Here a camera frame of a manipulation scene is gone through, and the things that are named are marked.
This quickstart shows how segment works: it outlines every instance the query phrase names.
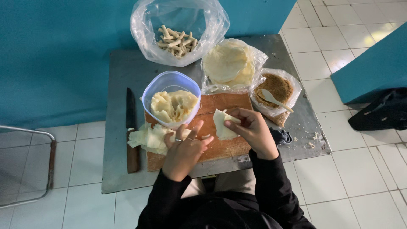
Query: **wooden cutting board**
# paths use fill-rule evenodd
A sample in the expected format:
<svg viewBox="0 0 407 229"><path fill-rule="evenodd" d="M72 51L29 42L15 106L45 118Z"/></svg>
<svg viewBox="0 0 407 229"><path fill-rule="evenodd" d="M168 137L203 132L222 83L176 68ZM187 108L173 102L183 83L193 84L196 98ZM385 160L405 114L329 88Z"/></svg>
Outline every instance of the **wooden cutting board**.
<svg viewBox="0 0 407 229"><path fill-rule="evenodd" d="M215 136L215 139L210 143L208 150L202 154L198 162L231 156L240 156L249 152L250 146L242 137L219 141L218 137L216 136L215 123L213 123L213 114L216 108L218 110L228 110L235 107L253 110L249 94L246 93L243 95L236 95L221 93L201 96L200 109L198 110L195 118L189 124L188 128L192 128L199 120L203 120L205 123L199 132L197 139L201 139L201 136L208 134ZM144 111L144 116L146 122L151 123L151 126L158 123L146 111ZM147 171L151 172L161 169L164 164L164 160L165 156L162 154L147 152Z"/></svg>

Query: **metal table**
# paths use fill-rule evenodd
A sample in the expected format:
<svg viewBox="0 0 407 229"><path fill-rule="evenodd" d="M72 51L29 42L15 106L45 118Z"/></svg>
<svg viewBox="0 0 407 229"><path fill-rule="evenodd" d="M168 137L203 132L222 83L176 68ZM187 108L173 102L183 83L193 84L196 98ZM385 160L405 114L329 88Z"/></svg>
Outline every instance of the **metal table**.
<svg viewBox="0 0 407 229"><path fill-rule="evenodd" d="M239 39L258 48L269 56L269 59L263 66L264 68L283 69L300 80L279 34L241 37ZM147 159L144 150L141 151L141 170L137 173L127 174L126 88L129 87L136 98L139 98L151 80L158 74L168 70L182 72L195 80L198 85L201 85L202 70L200 60L180 68L148 61L138 50L117 50L110 53L105 151L103 157L103 194L154 184L158 171L147 172ZM141 126L144 123L144 110L142 102L138 99L136 100L136 109L138 126ZM304 89L293 110L295 112L288 117L284 129L289 131L298 141L293 141L290 145L279 147L283 161L287 162L330 154L332 151ZM269 127L278 128L268 119L267 124ZM315 132L319 133L320 139L313 140ZM313 149L307 145L308 143L314 144L315 148ZM251 167L252 163L249 157L243 155L199 163L191 172L191 177L196 178Z"/></svg>

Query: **blue wall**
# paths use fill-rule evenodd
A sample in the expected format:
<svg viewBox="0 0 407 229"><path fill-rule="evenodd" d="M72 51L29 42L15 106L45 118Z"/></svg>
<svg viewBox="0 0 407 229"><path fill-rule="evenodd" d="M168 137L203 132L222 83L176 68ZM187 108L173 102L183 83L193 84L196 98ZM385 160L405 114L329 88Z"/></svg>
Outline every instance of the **blue wall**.
<svg viewBox="0 0 407 229"><path fill-rule="evenodd" d="M385 89L407 87L407 23L331 78L343 103L369 103Z"/></svg>
<svg viewBox="0 0 407 229"><path fill-rule="evenodd" d="M105 119L109 53L137 48L132 0L0 2L0 124L39 128ZM226 37L278 33L295 0L220 0Z"/></svg>

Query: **hand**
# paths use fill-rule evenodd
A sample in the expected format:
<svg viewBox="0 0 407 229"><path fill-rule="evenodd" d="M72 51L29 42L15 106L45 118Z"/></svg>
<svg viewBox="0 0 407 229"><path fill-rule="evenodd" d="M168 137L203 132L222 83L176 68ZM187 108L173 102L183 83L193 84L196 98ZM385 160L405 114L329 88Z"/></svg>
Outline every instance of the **hand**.
<svg viewBox="0 0 407 229"><path fill-rule="evenodd" d="M225 121L224 125L242 136L258 158L274 160L278 157L276 144L261 113L243 108L233 108L226 113L240 119L241 125L230 121Z"/></svg>
<svg viewBox="0 0 407 229"><path fill-rule="evenodd" d="M202 153L208 149L208 144L214 139L213 136L202 141L195 139L203 124L203 121L199 121L184 141L172 143L170 137L174 133L165 135L164 142L167 145L168 152L162 172L168 179L182 181L193 169ZM182 133L187 126L187 124L182 124L178 128L175 139L182 139Z"/></svg>

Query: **black jacket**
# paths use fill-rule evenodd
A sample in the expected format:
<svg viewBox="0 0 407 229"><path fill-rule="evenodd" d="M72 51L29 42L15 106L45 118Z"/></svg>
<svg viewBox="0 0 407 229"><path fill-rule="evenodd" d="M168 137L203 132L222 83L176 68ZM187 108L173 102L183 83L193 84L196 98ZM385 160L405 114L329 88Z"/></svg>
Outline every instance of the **black jacket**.
<svg viewBox="0 0 407 229"><path fill-rule="evenodd" d="M160 171L137 228L315 229L291 190L281 157L262 160L253 150L249 155L256 176L255 196L215 192L181 199L191 177L176 182Z"/></svg>

